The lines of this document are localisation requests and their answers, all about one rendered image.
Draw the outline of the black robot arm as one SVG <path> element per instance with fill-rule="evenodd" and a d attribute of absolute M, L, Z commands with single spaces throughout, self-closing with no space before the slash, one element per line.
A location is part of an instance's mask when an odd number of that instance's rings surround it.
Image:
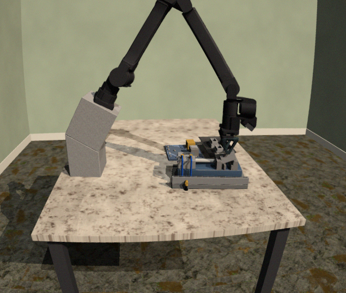
<path fill-rule="evenodd" d="M 239 104 L 240 114 L 237 117 L 231 117 L 230 130 L 239 131 L 241 123 L 241 125 L 253 131 L 257 123 L 257 102 L 254 99 L 236 96 L 240 91 L 240 87 L 197 10 L 195 7 L 192 7 L 190 0 L 156 1 L 127 54 L 119 66 L 110 72 L 102 87 L 94 94 L 94 102 L 110 110 L 114 109 L 114 102 L 120 90 L 118 87 L 131 87 L 130 84 L 135 79 L 134 71 L 138 66 L 139 60 L 172 7 L 183 12 L 184 19 L 199 42 L 227 94 L 227 99 L 223 101 L 223 114 L 237 115 Z"/>

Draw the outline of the yellow brass block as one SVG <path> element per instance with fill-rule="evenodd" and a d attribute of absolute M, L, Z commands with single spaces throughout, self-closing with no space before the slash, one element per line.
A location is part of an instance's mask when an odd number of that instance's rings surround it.
<path fill-rule="evenodd" d="M 189 145 L 195 145 L 195 142 L 193 139 L 186 139 L 187 150 L 189 150 Z"/>

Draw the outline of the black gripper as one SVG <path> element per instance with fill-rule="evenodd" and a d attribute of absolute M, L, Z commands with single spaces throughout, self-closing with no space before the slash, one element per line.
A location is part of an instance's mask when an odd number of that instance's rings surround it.
<path fill-rule="evenodd" d="M 234 136 L 239 135 L 239 131 L 238 130 L 230 130 L 231 117 L 237 117 L 237 115 L 223 114 L 222 123 L 219 124 L 220 129 L 218 130 L 220 137 L 221 137 L 223 147 L 225 149 L 226 154 L 228 154 L 228 155 L 231 153 L 231 151 L 233 150 L 233 148 L 235 147 L 236 143 L 239 140 L 238 137 L 234 137 Z M 227 144 L 226 144 L 226 141 L 228 141 Z M 227 148 L 228 148 L 231 141 L 233 141 L 233 144 L 228 151 Z"/>

